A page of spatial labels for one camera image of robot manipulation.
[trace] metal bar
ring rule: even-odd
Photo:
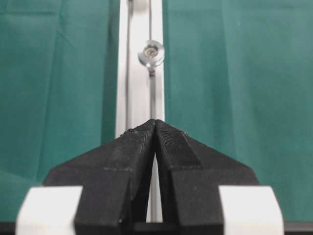
[[[148,119],[165,119],[163,64],[149,72],[138,59],[147,40],[163,43],[162,18],[162,0],[120,0],[116,137]],[[147,221],[162,221],[156,160]]]

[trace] white block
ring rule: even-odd
[[[16,235],[75,235],[82,186],[31,188],[20,208]]]
[[[224,235],[284,235],[283,217],[269,186],[219,186]]]

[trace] aluminum rail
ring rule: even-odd
[[[163,44],[162,0],[120,0],[115,136],[155,118],[164,120],[164,67],[148,69],[138,54],[153,52],[147,41]],[[160,56],[161,51],[151,55]],[[157,165],[154,162],[148,222],[162,222]]]

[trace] black 3d-printed part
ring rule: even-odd
[[[181,234],[223,234],[219,185],[259,185],[251,168],[156,121],[163,221]]]
[[[54,167],[45,186],[82,185],[76,234],[121,234],[121,222],[146,220],[155,120]]]

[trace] screw head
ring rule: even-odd
[[[155,67],[163,63],[164,56],[164,46],[154,40],[146,41],[143,50],[138,53],[139,61],[150,71],[153,71]]]

